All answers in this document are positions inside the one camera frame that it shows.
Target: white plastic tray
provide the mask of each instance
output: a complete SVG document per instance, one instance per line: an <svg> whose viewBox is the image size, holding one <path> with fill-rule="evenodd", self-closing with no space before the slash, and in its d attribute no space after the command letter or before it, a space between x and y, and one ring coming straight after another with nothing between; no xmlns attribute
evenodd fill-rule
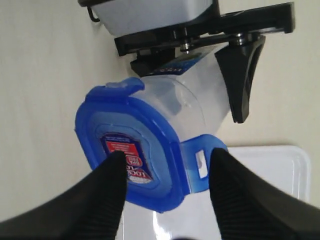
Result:
<svg viewBox="0 0 320 240"><path fill-rule="evenodd" d="M303 201L310 195L310 159L295 146L230 147L229 152L254 173ZM171 240L188 237L220 240L209 191L188 195L176 209L157 213L126 202L119 240Z"/></svg>

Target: rectangular slot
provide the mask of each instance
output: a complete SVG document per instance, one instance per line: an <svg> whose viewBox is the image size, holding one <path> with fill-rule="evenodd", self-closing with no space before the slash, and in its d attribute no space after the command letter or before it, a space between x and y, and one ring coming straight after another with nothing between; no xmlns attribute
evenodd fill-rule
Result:
<svg viewBox="0 0 320 240"><path fill-rule="evenodd" d="M201 179L208 175L208 166L206 163L206 157L203 150L196 153L196 163L198 165L199 176Z"/></svg>

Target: blue plastic lid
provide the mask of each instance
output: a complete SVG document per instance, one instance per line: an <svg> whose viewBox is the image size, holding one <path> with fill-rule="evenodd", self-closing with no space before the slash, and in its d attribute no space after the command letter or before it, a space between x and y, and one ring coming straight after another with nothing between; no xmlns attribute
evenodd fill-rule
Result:
<svg viewBox="0 0 320 240"><path fill-rule="evenodd" d="M148 103L131 97L145 89L135 77L94 87L79 107L75 132L94 170L113 151L126 154L126 200L159 213L179 206L190 193L208 189L196 154L207 166L213 148L226 146L212 135L180 142L168 121Z"/></svg>

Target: white wall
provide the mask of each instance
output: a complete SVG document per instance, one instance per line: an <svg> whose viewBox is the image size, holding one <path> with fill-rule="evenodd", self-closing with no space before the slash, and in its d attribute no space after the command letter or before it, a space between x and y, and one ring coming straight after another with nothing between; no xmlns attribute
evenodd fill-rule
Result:
<svg viewBox="0 0 320 240"><path fill-rule="evenodd" d="M222 12L280 0L220 0ZM312 160L311 202L320 207L320 1L296 1L296 31L267 36L250 116L224 121L230 145L293 144ZM113 38L76 0L0 0L0 221L49 200L90 172L75 112L96 85L128 75Z"/></svg>

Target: white surface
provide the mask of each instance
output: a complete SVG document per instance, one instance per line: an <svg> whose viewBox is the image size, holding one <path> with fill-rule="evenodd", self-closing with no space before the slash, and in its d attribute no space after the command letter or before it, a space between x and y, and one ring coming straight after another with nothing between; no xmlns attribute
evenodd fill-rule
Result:
<svg viewBox="0 0 320 240"><path fill-rule="evenodd" d="M191 54L206 54L181 75L143 77L145 90L132 97L158 110L177 133L180 142L202 134L215 135L226 117L229 99L215 53L226 44L203 47Z"/></svg>
<svg viewBox="0 0 320 240"><path fill-rule="evenodd" d="M310 159L302 149L295 146L231 147L229 152L267 182L308 201ZM165 213L126 202L123 234L124 240L221 239L208 190L188 195L179 207ZM118 238L123 238L122 229Z"/></svg>
<svg viewBox="0 0 320 240"><path fill-rule="evenodd" d="M109 32L117 37L191 21L212 0L117 0L92 9Z"/></svg>
<svg viewBox="0 0 320 240"><path fill-rule="evenodd" d="M220 0L222 13L288 2ZM250 115L230 115L229 146L289 144L312 160L310 202L320 207L320 1L295 0L296 30L268 35L254 76ZM0 221L42 204L90 168L75 112L96 85L121 81L128 59L76 0L0 0Z"/></svg>

